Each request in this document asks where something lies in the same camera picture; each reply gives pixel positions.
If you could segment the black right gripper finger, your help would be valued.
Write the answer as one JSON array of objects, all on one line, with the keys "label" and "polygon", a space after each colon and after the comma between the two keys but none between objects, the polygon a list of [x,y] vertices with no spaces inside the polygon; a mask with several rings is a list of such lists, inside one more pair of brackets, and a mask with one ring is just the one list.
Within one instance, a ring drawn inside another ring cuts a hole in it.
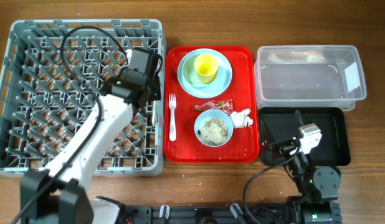
[{"label": "black right gripper finger", "polygon": [[295,117],[299,123],[299,127],[306,126],[308,124],[308,120],[301,114],[299,110],[295,110]]},{"label": "black right gripper finger", "polygon": [[277,140],[272,132],[270,131],[269,127],[265,124],[265,121],[262,119],[260,121],[260,133],[262,135],[262,143],[263,144],[279,144],[281,143],[280,140]]}]

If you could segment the white tissue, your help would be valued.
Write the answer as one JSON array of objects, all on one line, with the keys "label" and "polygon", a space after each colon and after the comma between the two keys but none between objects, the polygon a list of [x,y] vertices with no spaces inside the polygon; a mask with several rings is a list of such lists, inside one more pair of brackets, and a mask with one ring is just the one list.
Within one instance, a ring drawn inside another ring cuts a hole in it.
[{"label": "white tissue", "polygon": [[247,126],[253,125],[254,120],[249,117],[250,112],[251,112],[251,110],[249,108],[247,108],[241,112],[233,111],[229,115],[234,129],[245,128]]}]

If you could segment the white plastic fork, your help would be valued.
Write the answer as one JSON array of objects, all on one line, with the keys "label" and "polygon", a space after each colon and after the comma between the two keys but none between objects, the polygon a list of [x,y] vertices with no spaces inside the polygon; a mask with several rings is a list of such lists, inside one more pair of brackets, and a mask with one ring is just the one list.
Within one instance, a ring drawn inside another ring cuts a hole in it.
[{"label": "white plastic fork", "polygon": [[169,109],[170,109],[170,122],[169,122],[169,140],[176,140],[176,121],[175,121],[175,109],[177,106],[176,95],[171,93],[169,95]]}]

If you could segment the light green bowl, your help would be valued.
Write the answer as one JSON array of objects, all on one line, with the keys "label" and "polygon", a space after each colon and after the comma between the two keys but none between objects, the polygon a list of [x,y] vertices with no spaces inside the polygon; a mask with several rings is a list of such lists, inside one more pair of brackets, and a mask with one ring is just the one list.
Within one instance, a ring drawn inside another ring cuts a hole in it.
[{"label": "light green bowl", "polygon": [[183,67],[182,67],[182,73],[183,73],[183,77],[184,79],[192,86],[194,87],[198,87],[198,88],[201,88],[201,87],[204,87],[204,86],[208,86],[209,84],[205,84],[205,83],[202,83],[198,77],[197,77],[197,73],[194,69],[194,60],[196,59],[196,57],[200,55],[200,54],[196,54],[196,55],[192,55],[190,57],[187,58],[187,60],[185,61]]}]

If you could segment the blue bowl with rice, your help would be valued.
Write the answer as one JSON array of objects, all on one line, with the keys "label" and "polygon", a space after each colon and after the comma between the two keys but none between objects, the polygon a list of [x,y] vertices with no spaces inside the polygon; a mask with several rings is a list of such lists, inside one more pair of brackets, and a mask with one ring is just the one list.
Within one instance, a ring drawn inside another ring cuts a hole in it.
[{"label": "blue bowl with rice", "polygon": [[232,137],[234,127],[230,117],[220,110],[202,112],[195,120],[194,133],[205,146],[220,147]]}]

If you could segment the yellow plastic cup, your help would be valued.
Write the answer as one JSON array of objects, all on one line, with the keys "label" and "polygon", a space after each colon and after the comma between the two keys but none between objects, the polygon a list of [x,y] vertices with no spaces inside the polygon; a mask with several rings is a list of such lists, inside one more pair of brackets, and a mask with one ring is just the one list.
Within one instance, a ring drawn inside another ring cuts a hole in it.
[{"label": "yellow plastic cup", "polygon": [[194,69],[202,83],[211,83],[217,75],[218,68],[217,57],[213,54],[200,54],[194,60]]}]

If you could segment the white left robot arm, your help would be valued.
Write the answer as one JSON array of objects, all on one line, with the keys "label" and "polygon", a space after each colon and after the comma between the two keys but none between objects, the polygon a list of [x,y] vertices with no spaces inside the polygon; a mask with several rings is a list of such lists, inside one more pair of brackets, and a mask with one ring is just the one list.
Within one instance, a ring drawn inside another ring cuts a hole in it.
[{"label": "white left robot arm", "polygon": [[103,82],[92,112],[46,168],[21,179],[21,210],[14,223],[127,223],[125,206],[87,191],[113,140],[149,101],[160,100],[163,58],[135,48],[128,66]]}]

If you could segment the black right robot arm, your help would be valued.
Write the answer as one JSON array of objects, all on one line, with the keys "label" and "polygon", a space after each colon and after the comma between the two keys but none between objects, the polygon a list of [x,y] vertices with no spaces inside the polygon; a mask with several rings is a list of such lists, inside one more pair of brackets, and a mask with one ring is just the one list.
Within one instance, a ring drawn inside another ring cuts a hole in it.
[{"label": "black right robot arm", "polygon": [[286,141],[277,142],[264,121],[260,128],[270,167],[282,166],[300,194],[288,197],[286,203],[260,205],[255,214],[265,223],[338,223],[341,218],[334,212],[332,201],[338,198],[340,173],[330,166],[312,163],[310,151],[319,145],[321,130],[298,110],[295,117],[300,125],[298,135]]}]

